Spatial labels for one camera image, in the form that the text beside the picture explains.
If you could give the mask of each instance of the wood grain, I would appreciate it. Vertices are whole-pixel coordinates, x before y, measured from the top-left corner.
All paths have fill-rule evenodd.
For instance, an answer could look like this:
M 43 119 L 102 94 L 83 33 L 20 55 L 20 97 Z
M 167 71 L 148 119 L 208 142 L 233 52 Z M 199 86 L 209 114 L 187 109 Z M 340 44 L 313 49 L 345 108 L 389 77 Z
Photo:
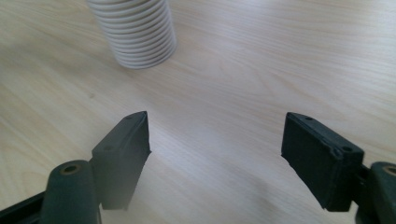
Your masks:
M 177 51 L 118 65 L 82 0 L 0 2 L 0 209 L 148 111 L 153 153 L 104 223 L 354 223 L 280 157 L 288 111 L 396 162 L 394 1 L 170 0 Z

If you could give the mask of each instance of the stacked cup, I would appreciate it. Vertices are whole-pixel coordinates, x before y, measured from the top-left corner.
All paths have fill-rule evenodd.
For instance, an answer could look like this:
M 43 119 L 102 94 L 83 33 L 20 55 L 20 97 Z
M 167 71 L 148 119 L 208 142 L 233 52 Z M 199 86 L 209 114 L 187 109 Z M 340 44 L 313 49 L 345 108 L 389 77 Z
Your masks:
M 177 42 L 166 0 L 87 0 L 119 64 L 140 69 L 162 63 Z

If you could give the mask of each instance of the table surface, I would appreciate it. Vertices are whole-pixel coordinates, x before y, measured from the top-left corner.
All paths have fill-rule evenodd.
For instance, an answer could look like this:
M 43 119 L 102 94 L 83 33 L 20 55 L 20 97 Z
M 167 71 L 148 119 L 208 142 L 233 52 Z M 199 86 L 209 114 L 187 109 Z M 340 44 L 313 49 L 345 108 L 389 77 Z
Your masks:
M 170 0 L 177 50 L 115 61 L 83 0 L 0 2 L 0 209 L 148 111 L 130 208 L 104 223 L 354 223 L 281 158 L 288 111 L 396 162 L 395 1 Z

